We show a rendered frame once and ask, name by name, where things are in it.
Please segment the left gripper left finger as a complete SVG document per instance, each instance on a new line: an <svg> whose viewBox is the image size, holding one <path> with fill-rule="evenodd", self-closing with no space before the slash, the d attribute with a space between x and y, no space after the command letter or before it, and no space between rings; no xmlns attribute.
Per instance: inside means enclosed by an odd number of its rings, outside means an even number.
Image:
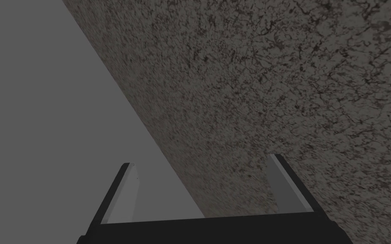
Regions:
<svg viewBox="0 0 391 244"><path fill-rule="evenodd" d="M139 186L135 163L124 163L93 217L93 224L132 222Z"/></svg>

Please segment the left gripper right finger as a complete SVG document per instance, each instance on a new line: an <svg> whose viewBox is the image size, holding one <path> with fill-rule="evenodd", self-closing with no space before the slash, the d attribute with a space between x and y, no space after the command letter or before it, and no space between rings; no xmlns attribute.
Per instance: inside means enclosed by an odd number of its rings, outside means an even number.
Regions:
<svg viewBox="0 0 391 244"><path fill-rule="evenodd" d="M267 179L281 214L324 210L281 154L267 159Z"/></svg>

